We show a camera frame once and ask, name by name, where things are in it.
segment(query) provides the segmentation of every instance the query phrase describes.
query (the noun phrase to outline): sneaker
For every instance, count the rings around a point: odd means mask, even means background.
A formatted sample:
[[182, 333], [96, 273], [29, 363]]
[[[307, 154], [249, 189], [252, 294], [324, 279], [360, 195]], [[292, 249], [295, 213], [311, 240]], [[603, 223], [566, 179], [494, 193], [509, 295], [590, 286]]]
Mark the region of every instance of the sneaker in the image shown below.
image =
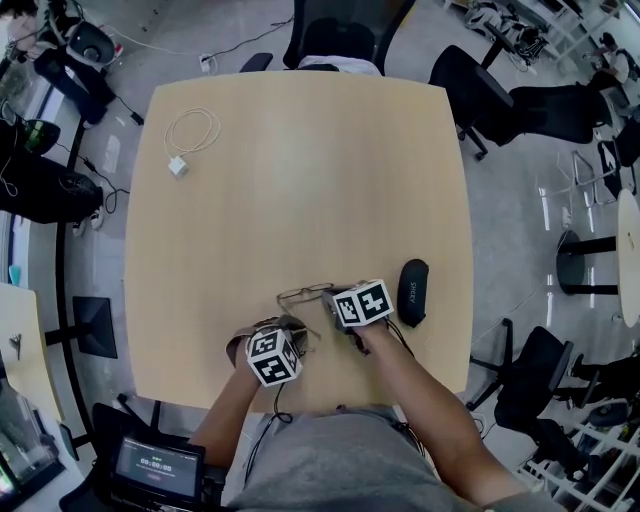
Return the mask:
[[87, 219], [82, 219], [80, 222], [74, 222], [71, 225], [71, 232], [74, 237], [80, 237], [84, 233], [84, 230], [87, 227]]
[[104, 207], [101, 206], [91, 215], [89, 215], [89, 220], [91, 221], [91, 227], [93, 229], [95, 229], [96, 231], [100, 229], [102, 223], [104, 222]]

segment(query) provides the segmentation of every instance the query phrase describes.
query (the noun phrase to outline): desk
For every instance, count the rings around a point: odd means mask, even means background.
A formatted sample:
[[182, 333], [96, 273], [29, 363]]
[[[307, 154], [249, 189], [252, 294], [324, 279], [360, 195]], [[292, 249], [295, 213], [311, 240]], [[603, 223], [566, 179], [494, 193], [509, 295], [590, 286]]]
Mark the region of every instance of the desk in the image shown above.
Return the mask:
[[[21, 335], [20, 359], [9, 342], [15, 335]], [[0, 283], [0, 353], [9, 384], [37, 409], [62, 421], [46, 350], [36, 293]]]
[[[206, 107], [222, 130], [170, 174], [167, 126]], [[208, 126], [176, 128], [182, 147]], [[466, 386], [473, 311], [464, 171], [444, 89], [390, 78], [262, 72], [158, 87], [133, 176], [125, 268], [131, 364], [140, 396], [208, 408], [232, 373], [225, 345], [279, 314], [276, 295], [317, 283], [430, 266], [427, 318], [404, 329], [418, 361], [455, 392]], [[371, 365], [331, 327], [320, 302], [292, 308], [314, 330], [280, 408], [390, 403]], [[270, 411], [274, 388], [255, 411]]]
[[[616, 236], [581, 241], [573, 231], [560, 239], [556, 257], [558, 282], [567, 294], [619, 295], [622, 318], [633, 327], [640, 316], [640, 209], [627, 189], [618, 196]], [[585, 285], [585, 254], [616, 251], [617, 285]]]

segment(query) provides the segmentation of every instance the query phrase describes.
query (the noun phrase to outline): black wire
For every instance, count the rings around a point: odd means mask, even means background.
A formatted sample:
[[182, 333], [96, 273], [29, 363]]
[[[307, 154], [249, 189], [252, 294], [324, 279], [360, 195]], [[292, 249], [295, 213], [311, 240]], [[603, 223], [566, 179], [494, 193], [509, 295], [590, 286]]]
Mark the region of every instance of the black wire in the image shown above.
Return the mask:
[[[59, 142], [56, 142], [56, 145], [60, 146], [63, 149], [66, 149], [69, 152], [69, 154], [71, 154], [71, 150], [67, 146], [60, 144]], [[107, 178], [104, 174], [99, 173], [95, 165], [93, 165], [93, 163], [91, 163], [91, 161], [88, 158], [85, 158], [81, 155], [76, 155], [76, 157], [84, 162], [84, 165], [87, 167], [87, 169], [89, 169], [91, 172], [95, 172], [98, 176], [100, 176], [103, 180], [105, 180], [109, 184], [109, 186], [112, 188], [113, 191], [109, 192], [104, 198], [104, 209], [109, 215], [115, 213], [116, 209], [118, 208], [118, 193], [130, 195], [131, 192], [123, 188], [114, 187], [113, 183], [111, 183], [111, 180]], [[112, 197], [114, 198], [113, 208], [110, 209], [109, 200]]]
[[414, 355], [413, 351], [409, 348], [409, 345], [407, 344], [407, 340], [404, 339], [404, 336], [402, 335], [402, 332], [400, 332], [400, 329], [398, 328], [398, 326], [396, 324], [394, 324], [388, 318], [385, 319], [385, 322], [387, 323], [387, 327], [391, 328], [391, 330], [398, 337], [398, 339], [400, 340], [400, 343], [402, 343], [404, 348], [406, 348], [408, 350], [409, 354], [411, 354], [413, 356], [413, 358], [415, 359], [416, 356]]
[[497, 422], [495, 422], [493, 425], [491, 425], [491, 426], [489, 427], [489, 430], [487, 430], [487, 433], [486, 433], [485, 435], [483, 435], [483, 436], [482, 436], [482, 440], [483, 440], [483, 441], [487, 438], [487, 436], [489, 435], [489, 432], [491, 432], [491, 429], [492, 429], [493, 427], [495, 427], [496, 425], [497, 425]]
[[273, 416], [271, 416], [271, 418], [267, 422], [266, 426], [264, 427], [264, 430], [262, 431], [262, 434], [260, 434], [260, 437], [258, 438], [258, 441], [256, 442], [255, 445], [253, 445], [253, 449], [251, 450], [251, 453], [249, 454], [249, 458], [247, 459], [247, 472], [244, 475], [244, 483], [245, 484], [247, 483], [247, 480], [249, 479], [249, 475], [251, 473], [251, 470], [253, 469], [253, 463], [255, 462], [256, 454], [258, 453], [258, 449], [260, 448], [260, 443], [264, 439], [264, 436], [267, 434], [267, 431], [269, 430], [269, 427], [273, 423], [273, 420], [275, 420], [277, 418], [282, 423], [287, 423], [287, 424], [291, 423], [293, 421], [293, 416], [291, 416], [291, 414], [289, 414], [288, 412], [280, 412], [279, 409], [278, 409], [278, 400], [280, 399], [280, 393], [282, 393], [282, 390], [283, 390], [285, 384], [286, 384], [286, 382], [283, 382], [282, 384], [280, 384], [280, 389], [278, 390], [278, 393], [276, 394], [276, 398], [273, 401]]
[[294, 16], [295, 15], [292, 14], [291, 18], [289, 18], [287, 21], [279, 21], [278, 23], [272, 23], [271, 26], [275, 27], [275, 28], [272, 28], [271, 30], [268, 30], [264, 34], [261, 34], [258, 37], [254, 37], [253, 39], [247, 39], [246, 41], [242, 41], [241, 43], [238, 43], [237, 45], [235, 45], [233, 48], [231, 48], [229, 50], [223, 50], [221, 52], [214, 53], [212, 55], [212, 57], [217, 57], [218, 55], [223, 55], [225, 53], [231, 53], [231, 52], [237, 50], [238, 48], [240, 48], [244, 44], [252, 43], [254, 41], [257, 41], [258, 39], [262, 39], [266, 35], [269, 35], [269, 34], [275, 32], [276, 30], [280, 30], [282, 27], [284, 27], [284, 26], [288, 25], [289, 23], [291, 23], [293, 21], [293, 17]]
[[480, 418], [473, 418], [473, 421], [479, 421], [480, 422], [480, 429], [478, 430], [481, 434], [482, 432], [484, 432], [484, 421], [482, 421]]
[[124, 100], [123, 100], [120, 96], [118, 96], [117, 94], [116, 94], [116, 98], [118, 98], [118, 99], [120, 100], [120, 103], [122, 103], [122, 104], [127, 108], [127, 110], [129, 110], [129, 112], [131, 112], [132, 114], [135, 114], [135, 113], [136, 113], [136, 112], [135, 112], [135, 111], [134, 111], [134, 110], [133, 110], [129, 105], [127, 105], [127, 104], [124, 102]]

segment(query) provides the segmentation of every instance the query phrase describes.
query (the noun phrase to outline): table leg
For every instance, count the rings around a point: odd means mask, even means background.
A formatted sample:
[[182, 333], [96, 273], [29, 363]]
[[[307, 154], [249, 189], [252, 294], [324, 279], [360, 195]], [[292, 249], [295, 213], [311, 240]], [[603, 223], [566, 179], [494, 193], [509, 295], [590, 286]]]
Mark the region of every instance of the table leg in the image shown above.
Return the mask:
[[585, 285], [586, 275], [585, 254], [595, 254], [616, 250], [616, 238], [599, 238], [595, 240], [580, 240], [574, 231], [566, 231], [558, 242], [556, 254], [556, 275], [558, 284], [567, 295], [598, 294], [617, 295], [615, 285]]
[[591, 295], [618, 295], [618, 287], [615, 284], [566, 284], [562, 287], [562, 291], [566, 294], [574, 293]]
[[597, 254], [600, 252], [612, 252], [616, 250], [616, 237], [609, 236], [606, 238], [594, 238], [593, 240], [585, 240], [583, 242], [570, 242], [565, 240], [560, 248], [559, 253], [562, 254]]

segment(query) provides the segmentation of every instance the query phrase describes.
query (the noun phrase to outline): power adapter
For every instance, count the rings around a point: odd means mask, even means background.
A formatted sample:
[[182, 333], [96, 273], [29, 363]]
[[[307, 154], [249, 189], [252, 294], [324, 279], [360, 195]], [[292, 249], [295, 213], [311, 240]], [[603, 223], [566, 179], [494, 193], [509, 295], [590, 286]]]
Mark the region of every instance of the power adapter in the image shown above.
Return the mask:
[[189, 166], [181, 157], [176, 156], [169, 161], [169, 170], [176, 178], [182, 178], [187, 174]]

